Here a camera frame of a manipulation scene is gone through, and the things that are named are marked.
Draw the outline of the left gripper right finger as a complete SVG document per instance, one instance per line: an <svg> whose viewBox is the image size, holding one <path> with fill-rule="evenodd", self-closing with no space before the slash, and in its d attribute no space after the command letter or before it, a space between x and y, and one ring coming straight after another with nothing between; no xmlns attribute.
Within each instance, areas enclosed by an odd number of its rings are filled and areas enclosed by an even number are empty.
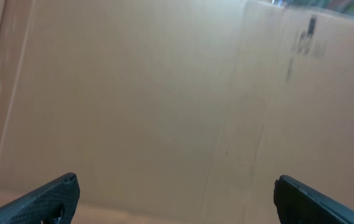
<svg viewBox="0 0 354 224"><path fill-rule="evenodd" d="M288 175L275 181L273 200L281 224L354 224L354 210Z"/></svg>

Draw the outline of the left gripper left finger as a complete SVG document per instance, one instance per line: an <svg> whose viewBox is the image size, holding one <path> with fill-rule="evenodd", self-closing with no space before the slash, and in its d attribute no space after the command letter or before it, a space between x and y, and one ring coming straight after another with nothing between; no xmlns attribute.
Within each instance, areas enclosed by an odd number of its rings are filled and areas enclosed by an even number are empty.
<svg viewBox="0 0 354 224"><path fill-rule="evenodd" d="M0 224L69 224L79 198L77 175L69 172L0 207Z"/></svg>

